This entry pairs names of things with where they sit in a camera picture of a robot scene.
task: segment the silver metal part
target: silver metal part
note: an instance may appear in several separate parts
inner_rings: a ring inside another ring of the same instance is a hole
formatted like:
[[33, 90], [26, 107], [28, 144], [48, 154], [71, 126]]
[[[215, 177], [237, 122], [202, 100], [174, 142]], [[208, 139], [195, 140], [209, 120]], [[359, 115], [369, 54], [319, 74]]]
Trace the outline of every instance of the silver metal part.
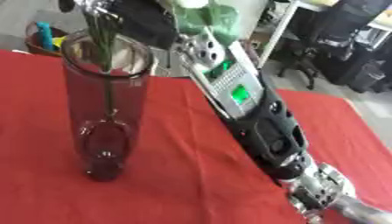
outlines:
[[307, 163], [301, 176], [282, 180], [291, 204], [309, 223], [321, 223], [320, 212], [330, 207], [341, 195], [355, 199], [351, 181], [329, 164], [317, 165], [308, 153], [301, 156]]
[[331, 209], [347, 217], [356, 224], [392, 224], [392, 213], [366, 205], [348, 195], [340, 195], [331, 205]]
[[[264, 88], [257, 79], [255, 66], [238, 41], [225, 48], [208, 27], [199, 35], [182, 36], [182, 39], [178, 52], [185, 62], [185, 68], [191, 70], [193, 80], [226, 118], [243, 117], [258, 105]], [[228, 70], [213, 79], [207, 77], [207, 73], [227, 59], [234, 62]], [[248, 93], [248, 98], [242, 103], [233, 98], [233, 92], [239, 86]]]

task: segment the red tablecloth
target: red tablecloth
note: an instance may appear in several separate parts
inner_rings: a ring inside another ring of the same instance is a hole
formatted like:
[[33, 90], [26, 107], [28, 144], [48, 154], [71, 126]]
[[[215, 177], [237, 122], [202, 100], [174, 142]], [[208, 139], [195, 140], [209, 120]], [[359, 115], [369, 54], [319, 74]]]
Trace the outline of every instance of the red tablecloth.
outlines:
[[[304, 223], [189, 80], [151, 80], [126, 172], [95, 183], [73, 150], [60, 60], [0, 52], [0, 63], [2, 223]], [[341, 169], [366, 202], [392, 210], [391, 154], [350, 106], [280, 93], [310, 153]]]

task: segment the black robotic forearm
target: black robotic forearm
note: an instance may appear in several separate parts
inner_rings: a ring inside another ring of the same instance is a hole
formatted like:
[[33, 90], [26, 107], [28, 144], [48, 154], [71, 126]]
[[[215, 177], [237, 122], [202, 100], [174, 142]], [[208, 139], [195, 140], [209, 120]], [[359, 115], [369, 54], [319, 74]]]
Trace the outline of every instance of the black robotic forearm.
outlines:
[[308, 145], [284, 101], [262, 80], [264, 94], [257, 107], [240, 119], [221, 120], [257, 165], [278, 183], [294, 179], [307, 166], [301, 156]]

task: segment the white wall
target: white wall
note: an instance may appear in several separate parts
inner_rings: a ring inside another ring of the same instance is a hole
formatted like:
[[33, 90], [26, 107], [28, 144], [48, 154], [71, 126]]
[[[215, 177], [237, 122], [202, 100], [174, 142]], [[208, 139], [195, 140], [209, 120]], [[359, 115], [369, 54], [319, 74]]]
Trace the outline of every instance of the white wall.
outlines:
[[268, 0], [216, 0], [235, 7], [240, 12], [240, 38], [248, 39], [257, 26]]

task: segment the office chair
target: office chair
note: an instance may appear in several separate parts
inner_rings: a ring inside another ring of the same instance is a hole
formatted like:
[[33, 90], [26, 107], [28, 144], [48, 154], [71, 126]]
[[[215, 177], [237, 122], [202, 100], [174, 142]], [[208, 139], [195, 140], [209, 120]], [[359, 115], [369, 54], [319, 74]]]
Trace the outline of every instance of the office chair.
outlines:
[[294, 33], [299, 37], [303, 50], [283, 66], [278, 76], [283, 77], [287, 69], [295, 67], [309, 79], [307, 88], [314, 89], [315, 78], [319, 74], [319, 70], [311, 62], [315, 53], [325, 51], [332, 57], [347, 60], [353, 52], [358, 31], [365, 28], [390, 4], [391, 0], [339, 0], [328, 10], [312, 14], [314, 16], [310, 23], [306, 23], [310, 20], [308, 17], [301, 19], [300, 23], [297, 21]]

